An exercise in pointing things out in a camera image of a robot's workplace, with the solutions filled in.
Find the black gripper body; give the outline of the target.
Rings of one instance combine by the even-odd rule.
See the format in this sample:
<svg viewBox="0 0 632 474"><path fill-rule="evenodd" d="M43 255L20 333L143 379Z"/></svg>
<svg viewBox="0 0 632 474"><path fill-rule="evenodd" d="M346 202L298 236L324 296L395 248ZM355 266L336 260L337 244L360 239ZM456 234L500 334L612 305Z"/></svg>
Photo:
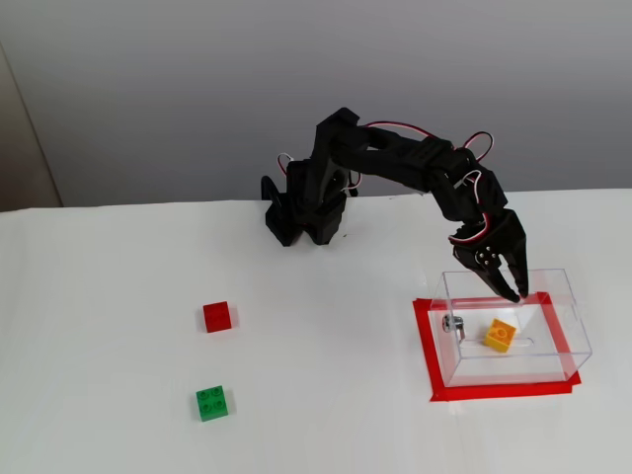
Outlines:
<svg viewBox="0 0 632 474"><path fill-rule="evenodd" d="M478 249L489 248L502 264L502 260L506 262L506 253L515 246L526 248L524 229L513 210L505 209L493 218L484 217L487 227L482 232L470 238L450 240L454 257L467 268L473 267L473 252Z"/></svg>

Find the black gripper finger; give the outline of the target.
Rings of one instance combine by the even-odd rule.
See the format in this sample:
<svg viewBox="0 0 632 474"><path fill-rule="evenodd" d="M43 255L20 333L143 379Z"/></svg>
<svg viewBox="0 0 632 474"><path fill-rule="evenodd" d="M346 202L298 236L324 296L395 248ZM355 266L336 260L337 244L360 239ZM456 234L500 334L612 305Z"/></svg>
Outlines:
<svg viewBox="0 0 632 474"><path fill-rule="evenodd" d="M529 280L526 248L524 246L515 246L506 253L506 262L513 275L519 296L527 297L529 292Z"/></svg>
<svg viewBox="0 0 632 474"><path fill-rule="evenodd" d="M512 303L518 303L520 297L510 288L503 277L500 258L487 247L473 252L472 271L487 284L496 295Z"/></svg>

